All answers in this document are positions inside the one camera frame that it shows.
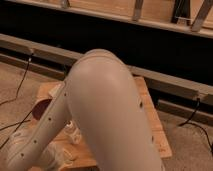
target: screw hole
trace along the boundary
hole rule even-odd
[[[142,108],[143,107],[143,103],[142,102],[140,102],[140,108]]]

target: power cord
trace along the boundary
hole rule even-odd
[[[12,134],[15,133],[20,127],[21,125],[26,122],[26,119],[30,116],[30,114],[32,113],[33,109],[24,117],[24,119],[18,124],[18,126],[13,130]],[[7,142],[9,141],[10,136],[2,143],[2,145],[0,146],[0,150],[2,150],[2,148],[7,144]]]
[[[3,128],[0,128],[0,131],[4,131],[5,129],[8,129],[8,128],[10,128],[10,127],[14,127],[14,126],[16,126],[16,125],[19,125],[20,123],[21,123],[21,122],[16,122],[16,123],[14,123],[14,124],[7,125],[7,126],[5,126],[5,127],[3,127]]]
[[[184,126],[186,125],[187,123],[189,123],[189,121],[195,116],[195,114],[197,113],[197,110],[199,109],[200,107],[200,98],[197,98],[197,104],[196,104],[196,107],[195,107],[195,110],[194,112],[192,112],[191,116],[183,123],[180,123],[178,126]]]
[[[31,54],[30,57],[29,57],[29,59],[28,59],[28,62],[27,62],[27,66],[26,66],[24,75],[23,75],[23,77],[22,77],[22,80],[21,80],[21,82],[20,82],[18,88],[17,88],[15,97],[14,97],[13,99],[6,100],[6,101],[1,102],[1,103],[0,103],[0,106],[4,105],[4,104],[6,104],[6,103],[14,102],[14,101],[16,101],[16,99],[18,98],[19,91],[20,91],[20,89],[21,89],[21,86],[22,86],[22,84],[23,84],[23,82],[24,82],[24,80],[25,80],[25,77],[26,77],[26,75],[27,75],[27,71],[28,71],[28,69],[29,69],[30,62],[31,62],[31,60],[32,60],[32,58],[31,58],[32,56],[33,56],[33,54]]]
[[[25,80],[25,77],[26,77],[26,75],[27,75],[27,72],[28,72],[28,70],[29,70],[29,66],[30,66],[30,62],[31,62],[31,60],[32,60],[32,56],[33,56],[33,54],[31,54],[30,57],[29,57],[29,59],[28,59],[28,62],[27,62],[27,66],[26,66],[24,75],[23,75],[23,77],[22,77],[22,80],[21,80],[21,82],[20,82],[18,88],[17,88],[15,97],[14,97],[13,99],[6,100],[6,101],[4,101],[4,102],[1,102],[1,103],[0,103],[0,106],[4,105],[4,104],[6,104],[6,103],[13,102],[13,101],[15,101],[15,100],[18,98],[19,91],[20,91],[20,89],[21,89],[21,86],[22,86],[22,84],[23,84],[23,82],[24,82],[24,80]],[[33,109],[24,117],[24,119],[23,119],[21,122],[16,123],[16,124],[9,125],[9,126],[4,127],[4,128],[1,128],[1,130],[4,130],[4,129],[7,129],[7,128],[9,128],[9,127],[18,125],[18,126],[13,130],[12,133],[16,132],[16,131],[21,127],[21,125],[22,125],[23,123],[27,122],[26,119],[29,117],[29,115],[32,113],[32,111],[33,111]],[[10,139],[10,136],[2,143],[2,145],[0,146],[0,150],[7,144],[7,142],[9,141],[9,139]]]
[[[207,143],[208,143],[208,145],[210,147],[211,154],[213,156],[213,142],[212,143],[210,142],[210,138],[209,138],[208,132],[202,126],[200,126],[200,125],[198,125],[196,123],[190,122],[192,120],[192,118],[196,115],[197,110],[199,109],[199,107],[200,107],[200,98],[197,98],[197,104],[196,104],[195,110],[192,112],[191,116],[185,122],[178,124],[178,126],[182,127],[182,126],[184,126],[186,124],[189,124],[189,125],[193,125],[193,126],[199,128],[199,129],[201,129],[204,132],[204,134],[206,135]]]

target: wooden block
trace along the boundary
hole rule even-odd
[[[138,87],[138,91],[141,95],[143,108],[145,110],[145,113],[147,114],[147,118],[153,133],[154,141],[159,150],[160,156],[170,157],[172,156],[172,152],[169,143],[167,141],[166,135],[163,131],[163,127],[158,117],[157,111],[155,110],[155,107],[152,103],[152,99],[149,95],[146,82],[142,77],[135,77],[135,82]],[[44,99],[45,97],[50,98],[48,96],[48,92],[58,84],[60,84],[60,82],[50,82],[42,84],[38,91],[37,99],[38,100]],[[30,123],[31,127],[32,125],[35,126],[36,122],[37,121],[33,120]],[[69,167],[69,169],[90,167],[97,165],[96,161],[92,156],[92,153],[90,152],[84,140],[82,140],[78,145],[71,145],[68,142],[65,133],[61,131],[61,133],[58,134],[57,137],[54,139],[54,142],[63,147],[64,149],[66,149],[67,151],[69,151],[73,156],[76,156],[74,164],[72,165],[72,167]],[[38,168],[33,168],[31,169],[31,171],[40,171],[40,170]]]
[[[203,0],[191,0],[191,23],[193,23],[194,19],[196,18],[202,3]],[[209,12],[203,27],[213,29],[213,8]]]

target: gray carpet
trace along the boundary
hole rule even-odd
[[[24,70],[0,63],[0,102],[14,97]],[[54,79],[28,72],[20,90],[18,99],[0,106],[0,128],[20,121],[33,107],[37,90],[42,82]],[[163,159],[167,171],[212,171],[213,157],[209,152],[203,133],[193,126],[179,128],[176,125],[185,119],[158,111],[173,156]],[[213,128],[208,129],[213,140]],[[11,134],[14,128],[0,132],[0,144]],[[7,146],[0,151],[0,171],[5,170]]]

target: metal rail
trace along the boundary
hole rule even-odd
[[[73,51],[47,46],[3,34],[0,34],[0,47],[26,55],[33,54],[33,57],[67,66],[72,66],[79,58],[83,56],[83,54]],[[135,66],[128,67],[134,75],[143,76],[149,88],[190,100],[196,100],[199,97],[201,98],[202,103],[213,106],[213,86],[169,76]]]

